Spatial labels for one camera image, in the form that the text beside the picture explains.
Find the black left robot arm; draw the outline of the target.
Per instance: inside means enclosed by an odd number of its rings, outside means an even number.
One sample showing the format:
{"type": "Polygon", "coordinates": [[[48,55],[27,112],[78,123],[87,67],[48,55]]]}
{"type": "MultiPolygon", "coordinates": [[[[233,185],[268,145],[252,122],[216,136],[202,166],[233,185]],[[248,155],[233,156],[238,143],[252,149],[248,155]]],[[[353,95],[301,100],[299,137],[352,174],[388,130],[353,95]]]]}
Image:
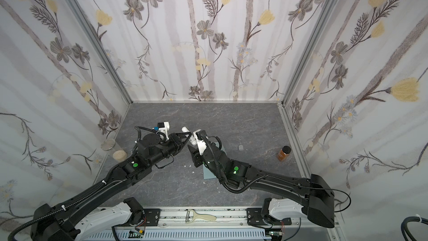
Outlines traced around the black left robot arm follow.
{"type": "Polygon", "coordinates": [[[74,241],[82,233],[81,220],[110,197],[135,185],[152,172],[152,167],[165,158],[176,156],[185,147],[192,133],[161,132],[139,137],[132,154],[115,165],[106,177],[71,199],[34,213],[30,237],[34,241],[74,241]]]}

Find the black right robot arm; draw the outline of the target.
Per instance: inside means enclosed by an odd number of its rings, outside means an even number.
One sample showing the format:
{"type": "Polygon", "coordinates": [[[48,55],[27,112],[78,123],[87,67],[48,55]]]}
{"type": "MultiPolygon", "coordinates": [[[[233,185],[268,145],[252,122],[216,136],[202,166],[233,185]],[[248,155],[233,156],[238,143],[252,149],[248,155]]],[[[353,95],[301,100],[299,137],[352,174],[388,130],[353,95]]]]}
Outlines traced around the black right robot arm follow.
{"type": "Polygon", "coordinates": [[[191,137],[190,142],[188,148],[195,166],[205,166],[227,191],[241,194],[253,189],[284,197],[299,204],[310,222],[334,227],[334,192],[321,176],[298,178],[273,174],[230,159],[207,138],[191,137]]]}

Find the light green envelope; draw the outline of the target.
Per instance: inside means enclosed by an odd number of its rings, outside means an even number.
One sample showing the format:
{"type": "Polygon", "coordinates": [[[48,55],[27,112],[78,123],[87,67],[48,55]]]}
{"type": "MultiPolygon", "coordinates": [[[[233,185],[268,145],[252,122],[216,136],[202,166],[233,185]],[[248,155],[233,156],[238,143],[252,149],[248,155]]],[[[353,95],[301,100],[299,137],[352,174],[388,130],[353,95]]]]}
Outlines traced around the light green envelope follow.
{"type": "Polygon", "coordinates": [[[203,166],[203,176],[204,176],[204,180],[216,178],[216,176],[206,166],[203,166]]]}

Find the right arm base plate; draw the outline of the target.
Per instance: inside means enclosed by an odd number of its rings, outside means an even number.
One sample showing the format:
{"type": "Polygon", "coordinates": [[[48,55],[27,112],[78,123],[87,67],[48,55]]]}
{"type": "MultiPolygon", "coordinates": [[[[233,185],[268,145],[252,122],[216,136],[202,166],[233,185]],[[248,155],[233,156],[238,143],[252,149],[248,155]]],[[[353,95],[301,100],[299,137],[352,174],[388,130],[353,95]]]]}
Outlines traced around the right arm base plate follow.
{"type": "Polygon", "coordinates": [[[249,226],[259,226],[262,228],[278,228],[280,226],[292,225],[290,218],[278,220],[273,218],[268,212],[262,208],[247,208],[246,209],[247,224],[249,226]]]}

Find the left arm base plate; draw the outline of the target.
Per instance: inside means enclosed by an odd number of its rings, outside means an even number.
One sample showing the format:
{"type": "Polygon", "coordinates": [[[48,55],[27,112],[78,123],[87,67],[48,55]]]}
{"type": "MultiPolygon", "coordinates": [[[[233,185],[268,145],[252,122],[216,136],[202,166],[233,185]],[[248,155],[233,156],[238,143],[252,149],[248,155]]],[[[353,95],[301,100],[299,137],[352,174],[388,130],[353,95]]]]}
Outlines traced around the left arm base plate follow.
{"type": "Polygon", "coordinates": [[[158,226],[161,209],[142,209],[133,212],[129,224],[131,226],[158,226]]]}

